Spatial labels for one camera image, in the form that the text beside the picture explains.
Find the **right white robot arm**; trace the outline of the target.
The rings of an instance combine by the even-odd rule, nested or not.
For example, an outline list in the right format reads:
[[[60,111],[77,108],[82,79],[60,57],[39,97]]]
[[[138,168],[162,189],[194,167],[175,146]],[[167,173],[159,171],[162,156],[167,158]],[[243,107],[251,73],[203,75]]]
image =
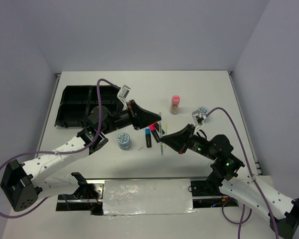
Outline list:
[[[251,176],[244,162],[232,154],[233,146],[225,135],[207,140],[194,131],[194,125],[188,124],[160,140],[179,154],[191,150],[212,160],[212,172],[202,190],[236,199],[269,221],[280,237],[291,239],[299,226],[299,199],[277,191],[259,176]]]

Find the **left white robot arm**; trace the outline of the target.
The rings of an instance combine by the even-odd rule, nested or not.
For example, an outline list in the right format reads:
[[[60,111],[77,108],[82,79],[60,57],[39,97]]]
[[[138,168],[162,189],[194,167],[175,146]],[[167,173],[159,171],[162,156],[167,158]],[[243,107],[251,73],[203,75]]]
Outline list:
[[[48,191],[43,187],[47,178],[61,168],[76,161],[75,154],[88,150],[90,154],[99,150],[108,140],[104,134],[132,125],[135,130],[146,128],[161,120],[158,114],[144,110],[130,100],[127,108],[116,114],[99,104],[88,116],[87,125],[70,141],[54,151],[39,151],[37,158],[19,163],[10,159],[0,187],[16,212],[29,208],[39,195]]]

